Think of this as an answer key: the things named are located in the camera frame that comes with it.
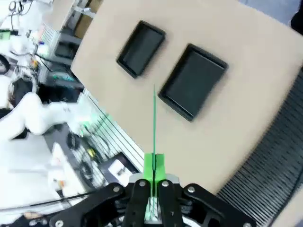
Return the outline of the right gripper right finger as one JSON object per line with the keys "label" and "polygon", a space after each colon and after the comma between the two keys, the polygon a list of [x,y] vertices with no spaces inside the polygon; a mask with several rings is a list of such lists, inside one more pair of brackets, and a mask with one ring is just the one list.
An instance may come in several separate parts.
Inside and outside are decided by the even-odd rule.
{"label": "right gripper right finger", "polygon": [[182,187],[165,173],[164,155],[153,155],[162,224],[165,227],[255,227],[256,221],[196,183]]}

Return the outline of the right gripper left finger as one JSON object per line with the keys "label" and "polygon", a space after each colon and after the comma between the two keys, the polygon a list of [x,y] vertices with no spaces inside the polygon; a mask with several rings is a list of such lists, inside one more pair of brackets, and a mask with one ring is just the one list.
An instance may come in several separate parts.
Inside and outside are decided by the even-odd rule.
{"label": "right gripper left finger", "polygon": [[143,175],[133,174],[126,187],[110,183],[78,204],[59,212],[51,227],[105,227],[124,217],[123,227],[143,227],[151,195],[154,154],[144,155]]}

